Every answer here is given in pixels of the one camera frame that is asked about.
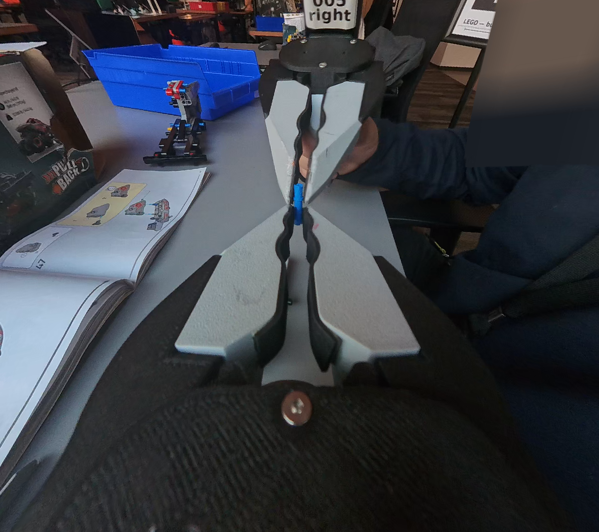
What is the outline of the lego set cardboard box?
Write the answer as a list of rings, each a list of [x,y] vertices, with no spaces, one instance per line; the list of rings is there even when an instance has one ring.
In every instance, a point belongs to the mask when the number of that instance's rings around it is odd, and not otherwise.
[[[96,186],[92,144],[45,45],[1,44],[1,253]]]

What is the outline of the black lego chassis assembly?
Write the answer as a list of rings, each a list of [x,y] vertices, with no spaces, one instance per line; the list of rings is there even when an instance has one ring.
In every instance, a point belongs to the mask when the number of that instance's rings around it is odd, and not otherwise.
[[[159,150],[145,156],[144,163],[165,165],[206,159],[200,146],[206,123],[201,117],[199,82],[171,80],[165,93],[170,106],[178,109],[179,118],[170,124],[166,137],[159,142]]]

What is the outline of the person's dark blue clothing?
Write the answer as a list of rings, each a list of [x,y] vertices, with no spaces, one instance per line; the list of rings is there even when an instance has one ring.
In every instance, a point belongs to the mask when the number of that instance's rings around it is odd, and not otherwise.
[[[445,258],[403,237],[407,277],[445,313],[504,307],[598,234],[598,167],[394,168],[418,199],[498,204],[477,247]],[[580,531],[598,531],[598,306],[498,318],[473,341],[538,468]]]

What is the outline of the person's right hand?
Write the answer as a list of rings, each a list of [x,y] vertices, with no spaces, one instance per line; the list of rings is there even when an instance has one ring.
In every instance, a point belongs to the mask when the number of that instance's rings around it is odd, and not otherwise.
[[[308,129],[302,135],[302,155],[298,160],[299,176],[306,180],[310,171],[311,154],[317,145],[316,134]],[[378,148],[378,128],[372,117],[367,118],[360,129],[355,147],[337,167],[334,178],[355,171],[368,161]]]

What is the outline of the blue plastic bin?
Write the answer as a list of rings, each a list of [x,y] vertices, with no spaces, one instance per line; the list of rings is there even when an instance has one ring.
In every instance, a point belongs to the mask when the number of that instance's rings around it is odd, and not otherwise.
[[[117,107],[179,115],[169,104],[169,81],[198,82],[201,117],[213,121],[258,96],[261,72],[251,50],[159,44],[84,50]]]

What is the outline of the grey jacket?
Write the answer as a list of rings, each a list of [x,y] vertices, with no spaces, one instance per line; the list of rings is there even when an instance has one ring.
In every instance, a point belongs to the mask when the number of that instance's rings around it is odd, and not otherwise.
[[[383,64],[386,86],[402,85],[403,78],[421,63],[425,39],[411,35],[394,35],[384,27],[378,27],[365,40],[374,48],[375,61]]]

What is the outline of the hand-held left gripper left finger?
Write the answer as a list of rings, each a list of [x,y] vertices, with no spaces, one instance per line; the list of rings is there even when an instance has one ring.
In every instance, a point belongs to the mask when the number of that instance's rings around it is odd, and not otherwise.
[[[289,207],[223,251],[180,335],[184,354],[265,366],[285,341]]]

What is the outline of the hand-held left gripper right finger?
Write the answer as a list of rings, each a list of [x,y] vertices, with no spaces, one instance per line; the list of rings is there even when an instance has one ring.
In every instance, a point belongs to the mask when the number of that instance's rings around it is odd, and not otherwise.
[[[303,210],[309,263],[307,305],[321,371],[414,356],[421,346],[373,254],[310,208]]]

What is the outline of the lego instruction booklet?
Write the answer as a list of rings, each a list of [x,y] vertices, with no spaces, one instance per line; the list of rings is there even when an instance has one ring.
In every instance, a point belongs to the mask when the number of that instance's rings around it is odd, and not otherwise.
[[[1,487],[209,177],[125,169],[1,257]]]

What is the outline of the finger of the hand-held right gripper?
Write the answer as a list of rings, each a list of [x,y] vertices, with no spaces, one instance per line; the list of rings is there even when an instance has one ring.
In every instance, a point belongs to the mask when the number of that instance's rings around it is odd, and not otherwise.
[[[311,117],[310,89],[296,80],[276,83],[270,112],[265,118],[275,175],[288,206],[294,202],[294,185],[300,177],[303,133]]]
[[[337,173],[338,166],[355,146],[361,122],[364,82],[344,81],[329,87],[322,109],[325,121],[311,154],[304,204],[309,205]]]

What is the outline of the black office chair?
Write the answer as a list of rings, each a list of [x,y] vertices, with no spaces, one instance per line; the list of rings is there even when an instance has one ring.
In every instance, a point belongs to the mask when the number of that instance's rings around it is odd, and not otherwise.
[[[403,0],[391,31],[394,35],[411,35],[425,39],[420,65],[406,75],[402,85],[387,87],[381,109],[384,119],[396,123],[407,120],[413,95],[428,65],[443,41],[460,0]]]

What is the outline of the person's right forearm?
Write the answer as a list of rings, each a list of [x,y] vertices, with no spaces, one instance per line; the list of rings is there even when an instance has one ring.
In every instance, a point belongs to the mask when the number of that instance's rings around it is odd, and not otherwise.
[[[374,119],[378,148],[341,180],[398,192],[417,199],[499,204],[527,167],[468,167],[468,130],[423,130],[415,124]]]

